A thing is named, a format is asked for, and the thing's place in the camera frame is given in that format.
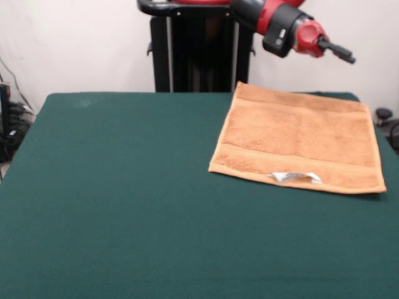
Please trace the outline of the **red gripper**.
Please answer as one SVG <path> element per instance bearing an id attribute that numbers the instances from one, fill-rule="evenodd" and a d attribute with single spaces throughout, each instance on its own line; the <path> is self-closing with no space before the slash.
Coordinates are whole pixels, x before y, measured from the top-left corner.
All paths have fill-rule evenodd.
<path id="1" fill-rule="evenodd" d="M 329 41 L 323 27 L 315 20 L 306 20 L 299 25 L 294 37 L 294 50 L 300 54 L 319 58 L 324 55 L 325 50 L 330 50 L 335 56 L 350 64 L 356 62 L 350 50 Z"/>

